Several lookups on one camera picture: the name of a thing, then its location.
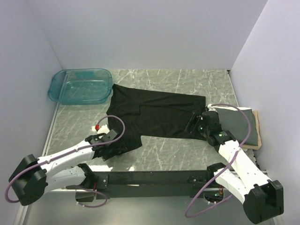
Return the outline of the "black t shirt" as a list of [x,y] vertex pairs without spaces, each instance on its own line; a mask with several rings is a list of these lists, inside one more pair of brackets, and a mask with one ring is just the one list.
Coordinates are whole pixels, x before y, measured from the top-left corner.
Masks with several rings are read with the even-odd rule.
[[110,144],[104,159],[136,150],[142,136],[204,140],[197,131],[185,131],[193,114],[204,112],[204,96],[112,86],[107,110],[109,128],[123,136]]

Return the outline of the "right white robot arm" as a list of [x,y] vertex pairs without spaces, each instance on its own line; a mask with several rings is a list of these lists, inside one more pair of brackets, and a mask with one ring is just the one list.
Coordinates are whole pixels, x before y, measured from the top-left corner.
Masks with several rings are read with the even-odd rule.
[[224,130],[216,111],[193,113],[185,131],[197,131],[228,162],[207,167],[202,188],[221,185],[243,205],[247,218],[258,224],[284,213],[284,189],[278,180],[271,180],[249,159],[234,135]]

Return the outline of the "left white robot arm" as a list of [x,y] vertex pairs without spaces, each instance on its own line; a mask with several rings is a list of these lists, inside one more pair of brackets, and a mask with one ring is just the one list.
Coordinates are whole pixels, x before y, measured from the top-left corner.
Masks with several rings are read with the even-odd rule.
[[9,188],[17,196],[17,202],[27,206],[44,194],[62,187],[94,186],[97,178],[85,163],[103,157],[108,147],[121,139],[123,133],[113,129],[107,134],[90,135],[75,146],[44,157],[32,154],[24,157],[9,178]]

